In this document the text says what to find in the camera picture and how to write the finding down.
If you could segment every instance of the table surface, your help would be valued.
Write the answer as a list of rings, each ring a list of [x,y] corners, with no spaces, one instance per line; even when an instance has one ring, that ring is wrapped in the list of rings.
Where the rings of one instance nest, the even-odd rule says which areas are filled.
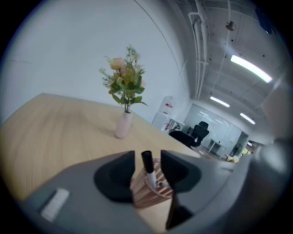
[[[161,149],[200,157],[136,114],[128,136],[117,139],[122,113],[121,107],[51,94],[23,105],[0,129],[0,171],[12,196],[24,200],[63,169],[118,152],[135,150],[134,176],[143,168],[145,150],[154,158]]]

